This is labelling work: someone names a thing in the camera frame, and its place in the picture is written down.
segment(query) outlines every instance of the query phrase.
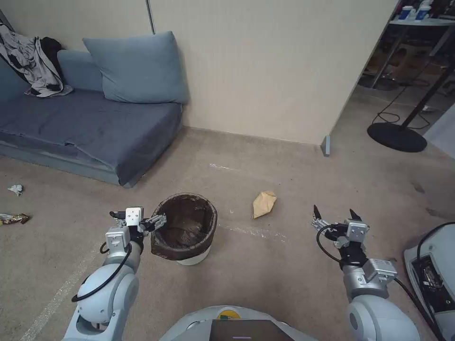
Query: candy wrapper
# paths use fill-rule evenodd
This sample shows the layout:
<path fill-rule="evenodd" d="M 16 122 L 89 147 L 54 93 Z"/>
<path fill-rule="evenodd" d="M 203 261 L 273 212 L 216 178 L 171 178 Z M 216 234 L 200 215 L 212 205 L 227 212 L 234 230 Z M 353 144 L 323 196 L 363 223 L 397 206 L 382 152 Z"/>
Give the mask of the candy wrapper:
<path fill-rule="evenodd" d="M 18 223 L 18 222 L 21 224 L 25 224 L 29 219 L 30 219 L 30 217 L 25 214 L 8 215 L 8 214 L 0 213 L 0 225 L 14 224 L 14 223 Z"/>

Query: black trash bag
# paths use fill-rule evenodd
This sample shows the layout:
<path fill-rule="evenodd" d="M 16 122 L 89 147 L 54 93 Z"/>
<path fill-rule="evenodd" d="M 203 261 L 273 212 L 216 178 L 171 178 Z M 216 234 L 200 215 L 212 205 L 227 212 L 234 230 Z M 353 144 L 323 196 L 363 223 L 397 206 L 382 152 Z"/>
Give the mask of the black trash bag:
<path fill-rule="evenodd" d="M 166 213 L 166 224 L 151 235 L 152 253 L 167 260 L 185 260 L 204 253 L 212 244 L 218 213 L 206 198 L 193 193 L 175 194 L 153 215 Z"/>

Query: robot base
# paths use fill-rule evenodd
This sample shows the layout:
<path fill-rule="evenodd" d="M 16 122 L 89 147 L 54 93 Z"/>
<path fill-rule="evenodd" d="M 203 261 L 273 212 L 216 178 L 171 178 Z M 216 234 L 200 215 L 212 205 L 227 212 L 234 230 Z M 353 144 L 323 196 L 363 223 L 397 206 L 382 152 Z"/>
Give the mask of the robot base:
<path fill-rule="evenodd" d="M 455 263 L 453 245 L 455 245 L 455 225 L 447 225 L 429 237 L 420 249 L 420 259 L 431 280 L 428 284 L 427 298 L 433 307 L 437 324 L 446 340 L 455 340 Z M 419 286 L 417 271 L 417 240 L 413 247 L 404 251 L 404 262 L 409 281 L 419 301 L 428 311 Z"/>

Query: floor lamp base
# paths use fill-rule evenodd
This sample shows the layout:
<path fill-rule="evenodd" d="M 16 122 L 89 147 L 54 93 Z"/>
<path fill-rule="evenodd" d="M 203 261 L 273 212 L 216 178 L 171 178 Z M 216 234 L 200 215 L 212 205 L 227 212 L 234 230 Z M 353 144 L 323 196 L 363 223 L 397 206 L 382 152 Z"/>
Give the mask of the floor lamp base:
<path fill-rule="evenodd" d="M 377 143 L 401 152 L 418 153 L 427 146 L 423 136 L 393 123 L 373 123 L 367 133 Z"/>

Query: crumpled paper bag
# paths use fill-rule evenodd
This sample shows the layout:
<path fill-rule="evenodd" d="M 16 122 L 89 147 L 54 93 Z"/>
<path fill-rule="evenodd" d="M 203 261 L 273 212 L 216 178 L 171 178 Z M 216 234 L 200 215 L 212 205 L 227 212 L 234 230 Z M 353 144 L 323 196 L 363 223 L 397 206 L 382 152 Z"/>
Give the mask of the crumpled paper bag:
<path fill-rule="evenodd" d="M 272 191 L 259 193 L 253 201 L 253 219 L 269 213 L 276 201 L 276 195 Z"/>

